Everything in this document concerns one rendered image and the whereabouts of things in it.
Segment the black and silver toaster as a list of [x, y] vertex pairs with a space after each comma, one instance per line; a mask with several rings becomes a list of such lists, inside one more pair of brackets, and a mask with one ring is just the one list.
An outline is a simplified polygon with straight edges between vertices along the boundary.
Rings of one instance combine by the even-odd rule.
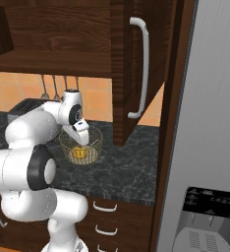
[[7, 114], [8, 123], [11, 123], [18, 117], [40, 107], [46, 102], [46, 99], [41, 98], [26, 98], [16, 104]]

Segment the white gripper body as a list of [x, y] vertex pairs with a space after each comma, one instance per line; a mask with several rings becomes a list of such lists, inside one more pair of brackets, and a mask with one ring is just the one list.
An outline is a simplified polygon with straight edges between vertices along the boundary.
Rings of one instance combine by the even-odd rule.
[[63, 130], [79, 145], [86, 146], [89, 142], [88, 128], [78, 129], [74, 126], [63, 126]]

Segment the yellow round food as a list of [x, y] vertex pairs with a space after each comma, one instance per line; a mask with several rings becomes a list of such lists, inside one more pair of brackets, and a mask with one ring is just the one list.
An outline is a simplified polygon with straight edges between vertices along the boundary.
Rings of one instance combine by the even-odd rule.
[[74, 160], [82, 160], [87, 157], [87, 147], [74, 147], [70, 150], [70, 157]]

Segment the dark wood base cabinet door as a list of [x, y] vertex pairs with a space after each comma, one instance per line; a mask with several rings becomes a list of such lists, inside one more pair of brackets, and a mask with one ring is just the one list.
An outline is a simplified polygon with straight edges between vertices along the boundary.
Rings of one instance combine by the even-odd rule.
[[0, 218], [7, 222], [0, 225], [0, 246], [23, 252], [40, 252], [48, 243], [47, 221], [18, 222], [6, 218], [0, 208]]

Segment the dark wood fridge side panel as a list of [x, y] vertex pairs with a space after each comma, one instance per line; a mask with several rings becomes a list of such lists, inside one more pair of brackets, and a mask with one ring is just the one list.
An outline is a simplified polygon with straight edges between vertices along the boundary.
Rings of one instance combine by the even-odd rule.
[[165, 191], [168, 185], [169, 164], [176, 136], [177, 118], [179, 117], [179, 100], [187, 59], [187, 47], [197, 4], [198, 0], [174, 0], [172, 4], [168, 61], [159, 128], [155, 203], [147, 252], [156, 252], [157, 248]]

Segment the dark wood wall cabinet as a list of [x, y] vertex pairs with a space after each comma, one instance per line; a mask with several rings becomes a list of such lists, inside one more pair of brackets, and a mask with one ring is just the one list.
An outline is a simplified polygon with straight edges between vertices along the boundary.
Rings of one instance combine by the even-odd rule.
[[122, 146], [133, 11], [134, 0], [0, 0], [0, 72], [110, 78]]

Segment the dark wood drawer front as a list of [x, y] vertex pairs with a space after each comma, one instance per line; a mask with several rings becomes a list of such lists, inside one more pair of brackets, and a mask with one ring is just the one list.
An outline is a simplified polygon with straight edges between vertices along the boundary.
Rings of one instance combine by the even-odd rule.
[[[115, 236], [101, 235], [95, 232], [95, 225], [104, 231], [114, 231], [118, 228]], [[85, 241], [104, 241], [110, 243], [121, 243], [131, 246], [144, 246], [148, 245], [149, 227], [148, 225], [118, 225], [108, 222], [98, 222], [97, 220], [84, 220], [77, 224], [77, 231], [80, 237]]]
[[87, 218], [118, 225], [150, 225], [153, 207], [88, 197]]
[[108, 250], [108, 252], [113, 252], [116, 248], [119, 249], [119, 252], [148, 252], [144, 246], [131, 246], [127, 244], [110, 243], [104, 241], [87, 241], [86, 246], [88, 247], [88, 251], [97, 252], [97, 244], [100, 244], [100, 246], [103, 249]]

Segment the grey fridge with dispenser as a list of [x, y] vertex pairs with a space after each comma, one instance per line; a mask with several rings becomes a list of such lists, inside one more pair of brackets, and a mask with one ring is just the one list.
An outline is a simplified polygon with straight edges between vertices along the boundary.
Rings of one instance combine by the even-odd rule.
[[197, 0], [156, 252], [230, 252], [230, 0]]

